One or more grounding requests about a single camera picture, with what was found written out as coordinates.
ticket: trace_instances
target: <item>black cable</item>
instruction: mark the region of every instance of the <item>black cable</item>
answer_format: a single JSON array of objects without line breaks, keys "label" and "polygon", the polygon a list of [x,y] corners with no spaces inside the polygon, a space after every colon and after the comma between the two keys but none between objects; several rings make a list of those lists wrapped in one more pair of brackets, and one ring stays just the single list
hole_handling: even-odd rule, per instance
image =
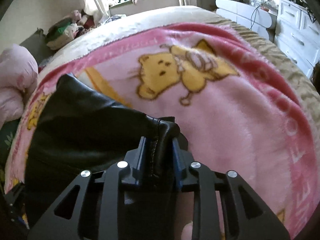
[{"label": "black cable", "polygon": [[[254,11],[253,11],[253,13],[252,13],[252,15],[251,15],[251,18],[250,18],[250,23],[251,23],[250,31],[252,31],[252,27],[253,27],[254,23],[256,22],[256,17],[257,17],[258,9],[259,9],[262,5],[264,5],[265,3],[269,2],[269,1],[271,1],[271,0],[265,1],[264,3],[260,4],[259,6],[257,6],[257,7],[254,9]],[[254,16],[254,20],[253,20],[253,23],[252,23],[252,16],[253,16],[254,12],[256,12],[256,14],[255,14],[255,16]]]},{"label": "black cable", "polygon": [[312,13],[312,11],[310,10],[310,8],[307,8],[307,12],[308,12],[308,16],[309,16],[309,19],[312,23],[315,23],[316,22],[316,17],[315,15]]}]

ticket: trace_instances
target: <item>pile of clothes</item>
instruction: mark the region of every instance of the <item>pile of clothes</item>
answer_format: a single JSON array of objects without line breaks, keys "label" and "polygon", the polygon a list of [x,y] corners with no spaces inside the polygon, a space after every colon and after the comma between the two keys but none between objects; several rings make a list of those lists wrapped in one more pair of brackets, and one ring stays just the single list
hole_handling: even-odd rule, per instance
[{"label": "pile of clothes", "polygon": [[52,50],[58,50],[91,28],[94,28],[93,17],[74,10],[49,29],[46,37],[47,46]]}]

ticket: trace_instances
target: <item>green cloth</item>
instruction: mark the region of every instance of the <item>green cloth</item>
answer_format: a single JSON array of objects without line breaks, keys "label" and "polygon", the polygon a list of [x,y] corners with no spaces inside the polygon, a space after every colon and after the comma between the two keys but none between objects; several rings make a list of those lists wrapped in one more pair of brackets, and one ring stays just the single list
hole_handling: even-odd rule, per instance
[{"label": "green cloth", "polygon": [[47,38],[46,38],[46,43],[48,43],[49,41],[54,41],[56,38],[58,38],[59,36],[61,36],[61,34],[63,34],[64,30],[71,24],[71,21],[68,20],[67,22],[65,22],[65,25],[60,26],[60,27],[56,27],[53,28],[52,31],[50,33],[47,34]]},{"label": "green cloth", "polygon": [[20,119],[6,122],[0,130],[0,191],[3,193],[4,169]]}]

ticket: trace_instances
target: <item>wall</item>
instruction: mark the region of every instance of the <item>wall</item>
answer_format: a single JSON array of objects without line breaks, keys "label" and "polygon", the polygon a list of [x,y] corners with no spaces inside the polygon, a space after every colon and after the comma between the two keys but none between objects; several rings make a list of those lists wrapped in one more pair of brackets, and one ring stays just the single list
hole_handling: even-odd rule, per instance
[{"label": "wall", "polygon": [[126,14],[127,16],[137,14],[153,9],[164,8],[168,6],[178,6],[178,0],[141,0],[137,5],[132,2],[124,5],[116,5],[110,8],[111,16],[115,14]]},{"label": "wall", "polygon": [[0,21],[0,53],[13,43],[20,44],[37,28],[44,33],[74,9],[81,0],[14,0]]}]

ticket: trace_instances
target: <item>pink pillow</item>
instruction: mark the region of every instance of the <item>pink pillow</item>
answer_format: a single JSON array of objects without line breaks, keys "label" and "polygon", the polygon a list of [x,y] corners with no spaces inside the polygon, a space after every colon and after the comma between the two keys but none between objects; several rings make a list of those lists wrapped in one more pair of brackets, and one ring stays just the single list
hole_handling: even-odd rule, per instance
[{"label": "pink pillow", "polygon": [[0,129],[21,117],[23,102],[36,88],[38,65],[25,48],[13,44],[0,55]]}]

